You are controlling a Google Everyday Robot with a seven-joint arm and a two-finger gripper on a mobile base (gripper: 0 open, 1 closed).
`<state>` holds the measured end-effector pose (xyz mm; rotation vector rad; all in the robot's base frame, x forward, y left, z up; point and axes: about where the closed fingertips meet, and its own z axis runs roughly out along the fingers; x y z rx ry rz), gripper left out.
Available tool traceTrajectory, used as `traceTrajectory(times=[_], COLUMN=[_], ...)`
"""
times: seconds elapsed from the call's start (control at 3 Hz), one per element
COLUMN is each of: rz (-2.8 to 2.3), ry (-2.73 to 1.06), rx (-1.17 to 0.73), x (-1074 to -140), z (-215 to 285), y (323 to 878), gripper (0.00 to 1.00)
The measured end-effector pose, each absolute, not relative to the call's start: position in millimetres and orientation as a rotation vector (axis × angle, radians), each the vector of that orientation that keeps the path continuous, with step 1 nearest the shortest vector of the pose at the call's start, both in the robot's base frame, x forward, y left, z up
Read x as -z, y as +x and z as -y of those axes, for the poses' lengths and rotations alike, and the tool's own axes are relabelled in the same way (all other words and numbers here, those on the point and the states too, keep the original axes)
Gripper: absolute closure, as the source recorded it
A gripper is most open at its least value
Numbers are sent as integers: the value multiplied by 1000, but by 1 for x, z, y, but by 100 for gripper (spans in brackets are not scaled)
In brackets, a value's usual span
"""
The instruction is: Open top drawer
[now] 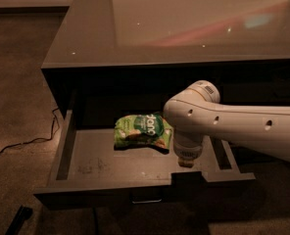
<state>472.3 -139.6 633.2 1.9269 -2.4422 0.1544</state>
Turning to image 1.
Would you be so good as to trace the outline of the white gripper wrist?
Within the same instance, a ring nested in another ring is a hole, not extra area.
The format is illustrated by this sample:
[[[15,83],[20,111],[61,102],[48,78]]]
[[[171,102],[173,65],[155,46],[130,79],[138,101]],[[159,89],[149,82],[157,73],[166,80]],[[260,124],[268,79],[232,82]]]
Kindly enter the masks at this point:
[[[194,165],[195,159],[202,154],[202,143],[192,142],[188,143],[181,142],[179,139],[173,140],[173,150],[179,157],[178,164],[182,167],[191,168]]]

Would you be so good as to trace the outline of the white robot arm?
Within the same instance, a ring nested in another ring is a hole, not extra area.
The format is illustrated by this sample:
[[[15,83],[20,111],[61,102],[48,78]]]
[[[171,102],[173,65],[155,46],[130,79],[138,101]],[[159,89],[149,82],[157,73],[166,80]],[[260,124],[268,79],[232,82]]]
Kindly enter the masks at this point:
[[[219,100],[217,88],[199,80],[165,103],[180,158],[199,157],[203,138],[210,136],[290,163],[290,107],[230,106]]]

